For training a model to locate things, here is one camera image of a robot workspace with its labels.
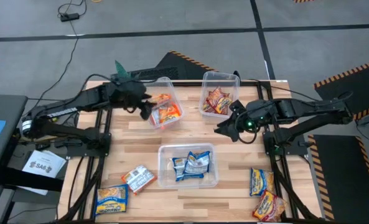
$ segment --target white paper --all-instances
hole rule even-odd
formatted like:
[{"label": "white paper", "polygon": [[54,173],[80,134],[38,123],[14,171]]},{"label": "white paper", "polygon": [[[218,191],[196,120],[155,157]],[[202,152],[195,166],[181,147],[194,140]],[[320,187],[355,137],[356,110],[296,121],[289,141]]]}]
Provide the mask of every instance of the white paper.
[{"label": "white paper", "polygon": [[[22,171],[55,178],[57,173],[64,166],[65,162],[65,159],[50,151],[39,152],[34,150]],[[33,189],[31,187],[19,187],[41,195],[47,194],[47,190]]]}]

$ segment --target black mat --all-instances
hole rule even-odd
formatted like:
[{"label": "black mat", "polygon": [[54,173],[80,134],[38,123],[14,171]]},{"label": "black mat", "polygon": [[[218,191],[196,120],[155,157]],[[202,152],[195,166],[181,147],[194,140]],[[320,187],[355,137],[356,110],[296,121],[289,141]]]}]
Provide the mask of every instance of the black mat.
[{"label": "black mat", "polygon": [[214,68],[204,65],[184,54],[171,50],[158,63],[157,67],[175,66],[185,70],[188,80],[201,80],[205,72],[217,72]]},{"label": "black mat", "polygon": [[310,135],[309,141],[326,219],[369,223],[369,160],[361,139]]},{"label": "black mat", "polygon": [[323,100],[352,91],[353,96],[346,103],[354,118],[361,119],[369,114],[369,63],[317,82],[314,88]]}]

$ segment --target plastic container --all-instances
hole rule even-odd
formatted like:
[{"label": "plastic container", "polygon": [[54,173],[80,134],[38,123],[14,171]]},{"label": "plastic container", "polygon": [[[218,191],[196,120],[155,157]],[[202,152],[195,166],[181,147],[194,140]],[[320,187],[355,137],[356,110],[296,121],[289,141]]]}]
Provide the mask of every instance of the plastic container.
[{"label": "plastic container", "polygon": [[236,101],[240,96],[240,79],[236,75],[220,72],[206,72],[203,75],[201,97],[199,101],[200,113],[211,118],[227,119],[232,114],[231,110],[228,110],[227,115],[208,113],[202,110],[203,104],[205,103],[209,92],[215,90],[217,87],[222,88],[222,92],[229,93],[229,97],[232,101]]},{"label": "plastic container", "polygon": [[173,101],[177,105],[177,107],[179,108],[180,114],[181,114],[180,117],[178,117],[177,119],[166,121],[165,123],[157,124],[157,125],[154,125],[151,122],[151,119],[149,118],[148,121],[154,129],[165,129],[166,127],[182,119],[182,117],[184,116],[183,106],[175,93],[175,90],[174,90],[174,87],[173,87],[173,84],[170,78],[160,77],[157,79],[157,81],[152,82],[152,83],[145,83],[144,85],[147,87],[146,93],[148,95],[156,96],[156,95],[160,95],[161,93],[170,94],[172,96],[171,101]]},{"label": "plastic container", "polygon": [[[186,179],[176,182],[173,157],[186,158],[189,152],[210,151],[209,172],[202,179]],[[219,181],[215,148],[210,143],[165,145],[158,152],[158,184],[165,189],[197,189],[214,187]]]}]

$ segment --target wooden table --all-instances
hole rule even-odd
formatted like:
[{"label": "wooden table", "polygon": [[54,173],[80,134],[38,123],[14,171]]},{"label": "wooden table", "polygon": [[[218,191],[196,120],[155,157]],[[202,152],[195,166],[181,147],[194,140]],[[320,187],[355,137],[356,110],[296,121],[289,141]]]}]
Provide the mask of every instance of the wooden table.
[{"label": "wooden table", "polygon": [[[101,82],[88,82],[87,87]],[[271,82],[272,86],[289,88],[287,82]],[[186,115],[181,123],[161,133],[155,132],[147,121],[139,116],[139,111],[129,114],[122,109],[113,110],[110,133],[112,145],[105,159],[101,187],[122,184],[121,176],[136,166],[143,164],[157,175],[158,149],[162,144],[188,144],[209,142],[215,146],[219,183],[209,189],[162,189],[153,182],[138,196],[129,195],[126,213],[100,215],[97,222],[241,222],[258,221],[251,211],[259,202],[258,197],[250,197],[250,168],[271,170],[269,158],[264,153],[261,134],[251,145],[232,142],[229,137],[215,134],[216,123],[204,121],[199,113],[200,87],[176,87],[179,100]],[[274,98],[290,98],[291,93],[273,88]],[[257,100],[255,87],[240,88],[240,101]],[[78,127],[94,126],[96,113],[81,113]],[[321,216],[318,199],[309,165],[299,156],[287,156],[293,189],[310,211]],[[68,196],[79,158],[69,160],[64,185],[61,192],[58,214],[66,214]],[[73,186],[72,204],[83,188],[88,158],[84,158],[78,177]],[[86,201],[85,218],[90,217],[93,191]],[[291,209],[287,206],[287,216]]]}]

